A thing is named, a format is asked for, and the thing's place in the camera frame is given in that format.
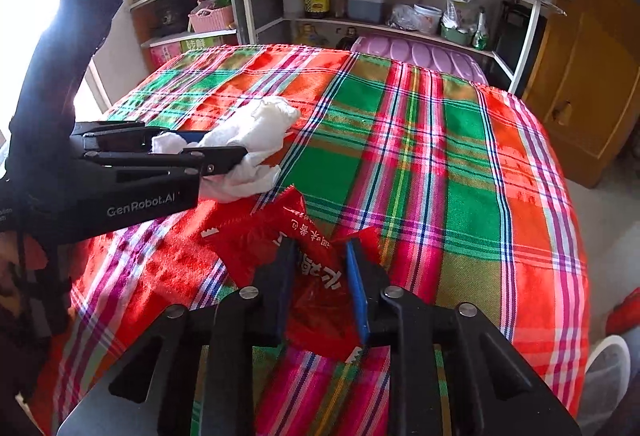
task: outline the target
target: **white bucket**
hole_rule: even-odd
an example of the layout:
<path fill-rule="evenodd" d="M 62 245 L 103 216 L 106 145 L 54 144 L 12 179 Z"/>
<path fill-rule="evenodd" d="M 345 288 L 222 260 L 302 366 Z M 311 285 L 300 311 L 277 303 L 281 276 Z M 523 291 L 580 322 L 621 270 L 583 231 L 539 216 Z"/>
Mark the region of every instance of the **white bucket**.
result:
<path fill-rule="evenodd" d="M 434 36 L 438 29 L 438 23 L 442 17 L 442 10 L 436 7 L 426 7 L 422 5 L 414 5 L 414 11 L 417 17 L 418 31 L 427 36 Z"/>
<path fill-rule="evenodd" d="M 610 335 L 591 350 L 577 422 L 583 436 L 592 436 L 625 396 L 631 360 L 625 339 Z"/>

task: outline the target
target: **yellow label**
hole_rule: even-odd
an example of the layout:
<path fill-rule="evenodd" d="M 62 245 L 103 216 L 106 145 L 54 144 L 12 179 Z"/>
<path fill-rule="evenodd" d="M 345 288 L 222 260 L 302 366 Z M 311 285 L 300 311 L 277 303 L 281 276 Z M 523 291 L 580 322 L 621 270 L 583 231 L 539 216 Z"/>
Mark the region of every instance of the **yellow label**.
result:
<path fill-rule="evenodd" d="M 328 12 L 329 0 L 305 0 L 306 12 Z"/>

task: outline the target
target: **wooden door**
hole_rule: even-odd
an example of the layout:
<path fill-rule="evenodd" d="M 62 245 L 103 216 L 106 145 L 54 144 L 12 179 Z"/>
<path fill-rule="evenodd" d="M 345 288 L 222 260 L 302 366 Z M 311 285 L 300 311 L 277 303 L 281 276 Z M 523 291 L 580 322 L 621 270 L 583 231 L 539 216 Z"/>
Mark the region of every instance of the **wooden door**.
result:
<path fill-rule="evenodd" d="M 597 184 L 640 113 L 640 6 L 554 0 L 523 99 L 544 124 L 564 175 Z"/>

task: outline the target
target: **door handle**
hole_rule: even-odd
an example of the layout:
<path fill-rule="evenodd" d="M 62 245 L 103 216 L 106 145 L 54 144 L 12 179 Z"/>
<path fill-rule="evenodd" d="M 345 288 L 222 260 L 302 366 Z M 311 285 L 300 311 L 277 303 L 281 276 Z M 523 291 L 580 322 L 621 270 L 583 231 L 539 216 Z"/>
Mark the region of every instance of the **door handle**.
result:
<path fill-rule="evenodd" d="M 571 102 L 564 101 L 551 112 L 552 120 L 559 126 L 568 126 L 574 108 Z"/>

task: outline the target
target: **person's hand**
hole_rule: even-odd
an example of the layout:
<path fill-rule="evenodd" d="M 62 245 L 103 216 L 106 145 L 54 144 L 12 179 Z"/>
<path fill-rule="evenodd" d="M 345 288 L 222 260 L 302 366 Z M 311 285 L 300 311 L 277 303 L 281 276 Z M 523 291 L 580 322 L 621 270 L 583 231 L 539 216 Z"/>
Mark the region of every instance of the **person's hand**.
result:
<path fill-rule="evenodd" d="M 28 269 L 40 270 L 47 264 L 47 256 L 31 236 L 24 236 L 24 259 Z M 20 292 L 11 275 L 11 263 L 18 263 L 18 240 L 15 232 L 0 233 L 0 307 L 9 310 L 14 317 L 21 312 Z"/>

